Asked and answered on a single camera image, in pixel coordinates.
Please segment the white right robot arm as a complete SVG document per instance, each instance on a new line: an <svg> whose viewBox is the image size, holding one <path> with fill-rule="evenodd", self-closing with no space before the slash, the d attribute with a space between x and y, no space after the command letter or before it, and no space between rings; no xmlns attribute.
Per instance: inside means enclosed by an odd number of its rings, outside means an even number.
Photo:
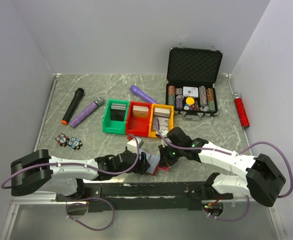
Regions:
<svg viewBox="0 0 293 240"><path fill-rule="evenodd" d="M244 195L265 207L272 207L280 197L286 179L269 156L262 153L258 156L240 154L202 138L191 139L180 127L170 131L158 130L156 135L161 139L161 161L168 166L185 157L230 173L209 176L204 187L208 198L216 199L224 194Z"/></svg>

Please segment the red leather card holder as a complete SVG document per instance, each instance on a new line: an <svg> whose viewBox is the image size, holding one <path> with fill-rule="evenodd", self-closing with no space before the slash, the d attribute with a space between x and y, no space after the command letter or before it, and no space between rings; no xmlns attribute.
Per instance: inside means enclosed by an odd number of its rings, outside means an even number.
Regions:
<svg viewBox="0 0 293 240"><path fill-rule="evenodd" d="M141 155L142 153L145 153L146 161L150 165L150 167L148 167L146 169L145 173L148 174L148 175L154 176L157 173L158 168L159 168L159 163L160 163L160 159L161 159L160 155L151 154L151 153L148 153L147 151L145 151L143 149L140 149L139 154Z"/></svg>

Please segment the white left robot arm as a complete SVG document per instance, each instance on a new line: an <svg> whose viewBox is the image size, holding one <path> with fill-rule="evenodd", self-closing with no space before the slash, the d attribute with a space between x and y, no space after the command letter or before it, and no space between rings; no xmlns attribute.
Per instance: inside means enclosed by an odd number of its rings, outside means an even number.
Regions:
<svg viewBox="0 0 293 240"><path fill-rule="evenodd" d="M150 168L144 152L125 150L89 160L70 160L40 149L11 163L11 195L36 191L61 194L79 201L85 196L84 181L108 181L124 173L143 175Z"/></svg>

